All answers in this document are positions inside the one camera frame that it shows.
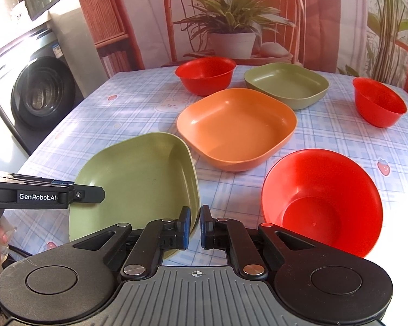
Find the green square plate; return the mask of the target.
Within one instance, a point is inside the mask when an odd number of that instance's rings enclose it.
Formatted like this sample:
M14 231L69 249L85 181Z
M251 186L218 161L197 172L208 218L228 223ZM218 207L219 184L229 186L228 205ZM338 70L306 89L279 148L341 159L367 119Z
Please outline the green square plate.
M195 231L200 209L197 173L186 143L171 133L147 133L109 146L79 171L76 184L99 186L98 204L73 203L69 210L71 241L117 223L143 229L157 219L177 219L191 210Z
M246 85L301 110L323 99L329 81L304 67L275 62L249 69L244 74Z

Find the front-load washing machine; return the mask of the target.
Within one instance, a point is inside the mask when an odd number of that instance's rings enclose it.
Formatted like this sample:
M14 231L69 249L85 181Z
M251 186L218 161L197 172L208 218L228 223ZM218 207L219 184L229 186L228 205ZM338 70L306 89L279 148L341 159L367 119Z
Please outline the front-load washing machine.
M29 156L105 80L82 11L53 12L0 48L0 121Z

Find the orange square plate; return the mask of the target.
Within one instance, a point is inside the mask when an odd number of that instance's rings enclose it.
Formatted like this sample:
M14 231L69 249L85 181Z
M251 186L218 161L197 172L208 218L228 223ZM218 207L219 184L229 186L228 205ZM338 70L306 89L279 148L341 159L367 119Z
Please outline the orange square plate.
M298 120L283 102L235 87L185 108L177 130L201 157L223 171L248 171L276 154L292 137Z

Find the red bowl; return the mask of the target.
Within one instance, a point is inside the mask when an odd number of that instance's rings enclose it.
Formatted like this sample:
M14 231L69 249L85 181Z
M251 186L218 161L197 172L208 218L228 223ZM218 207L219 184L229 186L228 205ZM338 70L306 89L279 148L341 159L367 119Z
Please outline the red bowl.
M389 128L408 111L401 96L376 80L356 77L352 85L357 112L375 127Z
M231 84L236 62L225 57L203 57L179 65L175 75L186 90L196 96L209 96Z
M382 201L356 162L326 149L279 159L262 186L264 220L364 258L382 230Z

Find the blue plaid bed sheet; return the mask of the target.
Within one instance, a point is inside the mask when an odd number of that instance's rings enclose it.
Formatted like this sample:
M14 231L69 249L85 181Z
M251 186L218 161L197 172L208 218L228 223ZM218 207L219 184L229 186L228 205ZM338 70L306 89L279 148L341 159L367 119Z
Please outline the blue plaid bed sheet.
M297 129L282 149L323 148L364 168L382 199L382 231L369 258L382 267L388 254L408 263L408 111L394 126L366 123L354 105L352 79L326 74L329 90L316 104L299 110ZM196 101L172 68L120 73L76 108L23 164L23 174L74 180L97 152L122 140L153 132L175 133L181 110ZM404 96L408 108L408 96ZM200 197L215 215L255 227L262 221L260 191L273 160L245 173L228 173L194 157Z

